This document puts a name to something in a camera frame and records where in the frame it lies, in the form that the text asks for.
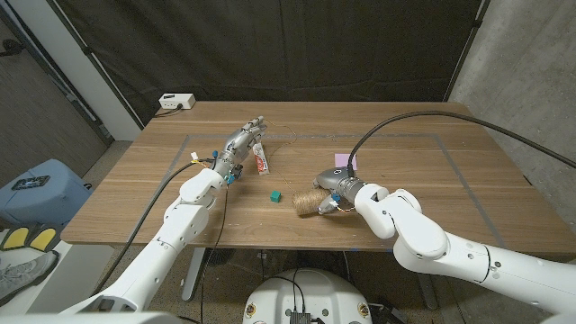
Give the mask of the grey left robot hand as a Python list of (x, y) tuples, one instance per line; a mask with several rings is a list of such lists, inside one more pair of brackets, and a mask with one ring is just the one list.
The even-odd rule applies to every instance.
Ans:
[(229, 135), (222, 152), (213, 162), (212, 169), (225, 177), (235, 166), (240, 165), (248, 153), (265, 135), (266, 125), (263, 116), (248, 121), (244, 126)]

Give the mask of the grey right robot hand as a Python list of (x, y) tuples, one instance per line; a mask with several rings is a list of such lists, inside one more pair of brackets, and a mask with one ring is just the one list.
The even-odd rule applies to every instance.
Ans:
[(355, 206), (355, 198), (365, 182), (358, 177), (354, 170), (348, 171), (346, 166), (335, 167), (318, 174), (313, 180), (314, 188), (328, 190), (328, 195), (318, 207), (319, 214), (334, 211), (342, 202), (345, 206)]

